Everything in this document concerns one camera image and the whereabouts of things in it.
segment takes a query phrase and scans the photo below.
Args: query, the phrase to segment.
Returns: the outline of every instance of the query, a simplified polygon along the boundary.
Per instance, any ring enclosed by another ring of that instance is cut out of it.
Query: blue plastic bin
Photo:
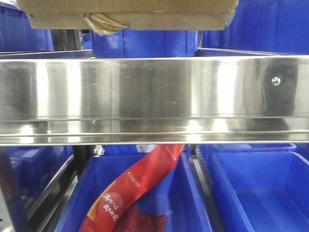
[[[213,196],[227,232],[307,232],[309,162],[297,153],[218,153]]]
[[[202,144],[198,145],[203,159],[203,168],[212,176],[211,159],[215,153],[242,152],[295,152],[295,144]]]
[[[49,29],[33,29],[23,11],[0,2],[0,52],[53,50]]]
[[[90,34],[83,34],[83,42],[91,42]]]
[[[92,157],[55,229],[78,232],[88,210],[104,189],[143,156]],[[165,232],[210,232],[209,220],[184,154],[176,168],[139,198],[143,213],[168,216]]]
[[[18,150],[10,156],[11,160],[23,163],[25,179],[20,185],[22,196],[37,196],[48,183],[50,160],[42,155],[47,149]]]
[[[48,181],[53,178],[61,165],[68,159],[72,153],[72,146],[53,146],[51,147],[50,175]]]
[[[24,168],[23,168],[23,164],[22,161],[19,160],[11,160],[11,164],[12,164],[12,168],[14,171],[14,175],[15,175],[15,179],[17,182],[18,187],[21,186],[21,183],[23,181],[24,178]]]
[[[145,149],[143,146],[147,145],[137,145],[137,144],[123,144],[123,145],[103,145],[104,154],[107,156],[119,156],[119,155],[131,155],[135,153],[143,153],[147,154],[146,152],[143,152]],[[191,148],[189,145],[184,145],[182,153],[186,155],[187,158],[191,156]]]
[[[91,32],[97,58],[193,57],[195,30],[131,30],[100,36]]]
[[[83,42],[84,50],[90,49],[92,50],[92,43],[91,42]]]
[[[231,25],[204,31],[203,47],[309,54],[309,1],[239,0]]]
[[[296,153],[309,160],[309,144],[295,144]]]
[[[12,146],[7,148],[11,162],[22,162],[22,196],[37,196],[71,153],[70,146]]]

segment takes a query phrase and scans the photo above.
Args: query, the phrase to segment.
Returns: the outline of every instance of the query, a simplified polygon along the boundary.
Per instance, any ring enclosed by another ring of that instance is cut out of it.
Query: storage shelf
[[[1,60],[0,72],[1,145],[309,141],[308,56]]]

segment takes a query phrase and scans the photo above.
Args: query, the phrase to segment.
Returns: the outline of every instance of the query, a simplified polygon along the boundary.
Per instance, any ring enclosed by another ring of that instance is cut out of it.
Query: metal rack
[[[1,54],[0,144],[308,142],[309,58],[235,54],[148,59]],[[9,162],[0,158],[1,165]],[[0,175],[12,180],[13,172],[0,168]],[[14,181],[7,187],[16,188]],[[7,206],[0,223],[27,231],[26,213],[21,209],[16,220],[12,211],[21,200],[10,197],[0,192]]]

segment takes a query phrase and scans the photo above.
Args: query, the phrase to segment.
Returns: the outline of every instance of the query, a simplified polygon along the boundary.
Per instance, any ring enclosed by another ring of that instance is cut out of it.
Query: screw
[[[281,84],[281,79],[275,76],[271,79],[271,83],[273,86],[278,86]]]

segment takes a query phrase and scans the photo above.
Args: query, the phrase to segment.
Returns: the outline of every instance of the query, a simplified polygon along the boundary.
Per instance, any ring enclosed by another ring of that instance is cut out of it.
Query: stainless steel shelf beam
[[[0,53],[0,59],[63,59],[91,58],[92,50],[61,51],[61,52],[9,52]]]
[[[0,145],[309,141],[309,57],[0,60]]]

